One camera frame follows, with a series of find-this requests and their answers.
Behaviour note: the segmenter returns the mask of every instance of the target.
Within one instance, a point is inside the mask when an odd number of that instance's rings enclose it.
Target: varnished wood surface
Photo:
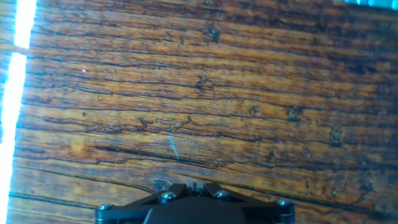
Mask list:
[[[39,0],[22,50],[0,6],[2,92],[11,52],[28,57],[9,223],[92,223],[192,180],[293,200],[297,223],[398,218],[398,13]]]

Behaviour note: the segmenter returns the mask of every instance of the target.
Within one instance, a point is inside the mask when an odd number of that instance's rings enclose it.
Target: black plastic part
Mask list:
[[[227,197],[214,198],[219,190],[228,192]],[[167,200],[164,192],[176,197]],[[113,206],[108,210],[95,210],[96,224],[219,224],[219,223],[295,223],[293,203],[262,202],[222,188],[218,184],[192,187],[173,184],[159,192],[125,206]]]

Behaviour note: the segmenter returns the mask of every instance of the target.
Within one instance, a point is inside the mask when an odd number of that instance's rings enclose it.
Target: wood plank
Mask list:
[[[35,170],[26,170],[22,168],[18,168],[19,170],[25,170],[26,172],[34,172],[36,174],[41,175],[41,177],[44,177],[45,175],[45,180],[49,181],[49,191],[53,192],[54,189],[58,188],[63,188],[63,189],[69,189],[73,187],[73,184],[78,182],[79,185],[85,186],[86,184],[90,184],[91,186],[94,183],[89,183],[86,182],[85,180],[83,182],[80,182],[80,177],[72,177],[68,182],[62,182],[59,184],[55,184],[55,182],[52,182],[52,179],[59,178],[57,177],[57,174],[50,174],[46,173],[43,171],[35,171]],[[154,192],[157,192],[159,190],[162,190],[165,185],[168,185],[169,183],[167,182],[156,182],[154,180],[154,188],[151,189]],[[98,193],[102,193],[104,195],[109,195],[108,201],[111,203],[115,203],[116,205],[123,205],[125,203],[129,203],[130,201],[137,200],[141,197],[144,197],[147,193],[144,192],[142,195],[131,195],[129,197],[112,197],[114,194],[110,194],[109,191],[112,191],[115,187],[120,188],[120,186],[117,186],[112,183],[104,183],[106,185],[105,188],[100,188],[96,189]],[[264,194],[261,192],[256,192],[253,190],[247,190],[247,189],[242,189],[240,187],[233,187],[229,185],[225,185],[227,189],[234,190],[237,192],[240,192],[241,194],[245,194],[254,198],[258,198],[261,200],[268,201],[269,200],[269,195]],[[12,220],[13,223],[18,221],[18,220],[23,220],[23,219],[31,219],[31,220],[36,220],[41,218],[48,219],[49,217],[54,218],[56,220],[59,220],[58,222],[66,222],[66,223],[75,223],[74,221],[77,219],[80,223],[92,223],[93,219],[93,211],[85,208],[81,208],[79,204],[76,205],[71,205],[68,204],[68,202],[62,200],[62,195],[64,194],[50,194],[50,192],[43,192],[43,191],[38,191],[38,192],[33,192],[32,190],[29,191],[29,189],[26,190],[25,193],[19,193],[19,192],[13,192],[11,195],[11,202],[10,204],[13,205],[12,207],[18,208],[17,210],[11,210],[9,211],[9,220]],[[44,196],[43,194],[50,195],[51,198],[48,198]],[[275,200],[278,197],[271,196],[271,200]],[[40,217],[38,214],[35,214],[34,210],[32,211],[29,206],[34,204],[35,207],[40,208],[40,211],[50,211],[48,213],[43,212],[40,214]],[[301,222],[310,222],[310,223],[324,223],[324,222],[339,222],[339,223],[376,223],[372,220],[367,220],[367,215],[363,214],[358,214],[354,212],[348,212],[343,209],[339,208],[330,208],[330,207],[325,207],[322,205],[312,205],[311,203],[305,203],[305,202],[300,202],[300,201],[294,201],[295,206],[296,206],[296,211],[297,211],[297,221],[299,223]],[[66,214],[73,214],[73,217],[66,216],[65,213],[62,213],[60,215],[55,215],[59,213],[60,211],[67,211]]]
[[[178,163],[169,144],[169,139],[165,135],[117,134],[113,137],[111,134],[106,139],[98,139],[101,135],[94,133],[80,133],[77,136],[74,134],[46,133],[44,138],[34,134],[34,131],[19,131],[20,138],[26,140],[19,141],[16,149],[17,156],[38,159],[39,161],[56,159],[84,164],[112,163],[119,164],[124,167],[120,168],[121,170],[126,170],[127,166],[140,163],[135,159],[141,157],[138,155],[144,155],[149,156],[150,161],[153,157],[159,158],[160,161],[166,159],[168,162],[159,165],[159,169],[162,166],[168,167],[168,170],[180,175],[199,179],[204,178],[203,175],[205,175],[208,181],[222,182],[225,180],[230,184],[244,182],[245,186],[255,185],[262,190],[276,191],[282,195],[289,194],[295,198],[311,197],[316,200],[332,200],[343,204],[351,204],[359,200],[361,196],[358,195],[358,189],[363,185],[367,186],[372,181],[378,183],[377,187],[382,189],[380,190],[382,195],[366,197],[359,205],[360,207],[372,209],[372,204],[376,202],[382,203],[381,207],[384,207],[384,203],[390,204],[391,201],[394,201],[394,199],[386,200],[386,195],[384,195],[389,192],[389,189],[384,188],[388,183],[387,176],[395,175],[392,170],[387,171],[387,173],[383,168],[375,171],[367,169],[340,170],[337,168],[338,165],[334,172],[330,172],[327,168],[325,170],[311,169],[306,167],[305,161],[300,163],[300,161],[292,160],[284,163],[283,156],[286,152],[283,149],[264,150],[265,145],[258,146],[255,151],[247,152],[250,147],[247,147],[243,142],[224,139],[201,140],[201,138],[194,141],[193,138],[181,135],[173,136],[181,162]],[[64,143],[58,146],[57,141]],[[214,148],[224,150],[220,153],[212,150]],[[340,196],[325,199],[324,188],[336,189]]]
[[[93,223],[94,210],[40,201],[43,198],[11,194],[7,223]]]
[[[33,168],[31,165],[32,164],[41,164],[40,169]],[[268,196],[269,194],[272,194],[273,197],[283,197],[283,198],[289,198],[298,202],[305,202],[305,203],[317,203],[323,207],[332,207],[332,208],[340,208],[346,211],[351,211],[351,212],[356,212],[356,213],[372,213],[375,216],[383,217],[384,214],[380,212],[375,212],[370,209],[366,208],[361,208],[362,202],[359,202],[357,204],[356,202],[353,202],[350,205],[344,205],[338,202],[338,198],[344,197],[342,195],[346,195],[346,192],[344,192],[343,189],[340,189],[339,187],[337,188],[329,188],[328,186],[325,187],[326,191],[323,189],[317,189],[317,186],[315,183],[311,183],[311,180],[309,184],[310,186],[305,186],[306,183],[303,183],[301,185],[297,185],[294,188],[290,188],[290,192],[287,194],[284,194],[279,191],[275,191],[275,189],[265,189],[262,187],[259,188],[250,188],[248,187],[247,184],[243,183],[238,183],[236,182],[233,178],[233,175],[229,175],[229,171],[226,172],[225,169],[217,169],[217,170],[206,170],[205,172],[207,174],[200,174],[201,177],[198,177],[198,171],[203,169],[197,169],[196,171],[193,168],[193,166],[185,166],[184,164],[181,163],[176,163],[173,161],[168,161],[165,163],[165,161],[158,160],[156,158],[150,159],[147,158],[145,159],[145,156],[136,156],[135,158],[131,158],[131,162],[126,162],[123,164],[113,164],[113,163],[108,163],[108,162],[101,162],[100,164],[80,164],[80,163],[74,163],[74,162],[67,162],[67,161],[55,161],[54,159],[47,159],[47,160],[32,160],[32,159],[23,159],[23,158],[16,158],[16,166],[21,167],[22,170],[20,172],[39,172],[41,173],[40,175],[46,175],[48,178],[56,178],[57,175],[66,175],[66,176],[71,176],[75,178],[76,180],[70,179],[68,182],[65,182],[65,184],[72,185],[71,181],[78,182],[79,184],[84,184],[85,180],[88,179],[90,181],[100,181],[100,182],[107,182],[107,187],[105,188],[98,188],[98,190],[105,190],[104,194],[107,193],[108,190],[112,191],[113,188],[115,188],[117,185],[122,185],[122,186],[128,186],[132,187],[134,189],[141,189],[142,186],[144,189],[147,189],[150,192],[156,192],[159,191],[163,188],[166,188],[168,185],[176,182],[188,182],[188,181],[193,181],[193,180],[204,180],[204,181],[211,181],[213,178],[219,179],[219,182],[225,185],[229,186],[235,186],[238,188],[244,188],[244,189],[251,189],[256,192],[261,193],[262,195]],[[186,172],[181,172],[181,168],[188,168]],[[252,179],[252,175],[250,174],[242,174],[239,172],[236,173],[235,177],[238,177],[239,179],[242,179],[243,176],[246,176],[247,178],[246,181],[248,182],[261,182],[262,180],[259,178],[259,176],[255,177]],[[21,182],[25,182],[26,179],[20,178]],[[344,185],[343,183],[337,183],[333,181],[334,185]],[[49,182],[49,189],[47,191],[40,191],[41,193],[39,194],[45,194],[45,195],[57,195],[57,198],[59,200],[64,200],[65,198],[68,198],[68,196],[64,196],[64,194],[55,194],[52,192],[52,189],[56,189],[55,187],[52,187],[53,185],[51,182]],[[294,196],[296,193],[296,190],[302,190],[307,193],[306,196],[303,197],[296,197]],[[314,190],[314,194],[320,194],[323,195],[323,197],[328,198],[328,201],[318,201],[314,200],[313,196],[308,194],[308,189]],[[29,189],[27,190],[22,190],[20,187],[16,187],[15,190],[17,191],[16,193],[18,194],[23,194],[23,192],[26,192],[27,194],[29,193]],[[372,197],[373,193],[367,194],[366,197]],[[118,201],[122,200],[121,204],[125,203],[126,200],[122,197],[120,198],[115,198],[118,197],[114,194],[110,194],[108,198],[110,200],[115,201],[117,203]],[[87,198],[86,199],[88,204],[95,203],[97,199],[94,197]],[[375,208],[379,207],[380,204],[375,203]],[[393,209],[392,206],[394,206],[394,201],[392,200],[389,205],[389,210]]]
[[[15,11],[0,0],[0,93]],[[328,0],[39,1],[8,222],[92,223],[195,180],[292,200],[297,223],[393,223],[397,19]]]

